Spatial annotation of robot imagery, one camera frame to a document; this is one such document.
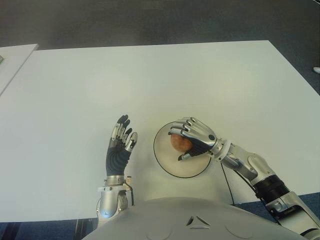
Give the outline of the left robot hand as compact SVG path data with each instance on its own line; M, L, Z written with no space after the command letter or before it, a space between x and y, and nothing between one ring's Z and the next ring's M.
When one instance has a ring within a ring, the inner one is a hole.
M138 141L138 133L128 128L130 119L122 115L116 122L106 153L106 176L123 176L130 156Z

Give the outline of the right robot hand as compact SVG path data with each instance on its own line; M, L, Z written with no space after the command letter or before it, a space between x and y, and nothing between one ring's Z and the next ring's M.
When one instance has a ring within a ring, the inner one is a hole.
M175 121L168 132L176 134L192 143L192 147L178 157L178 161L186 160L209 152L217 143L215 132L195 117L183 117Z

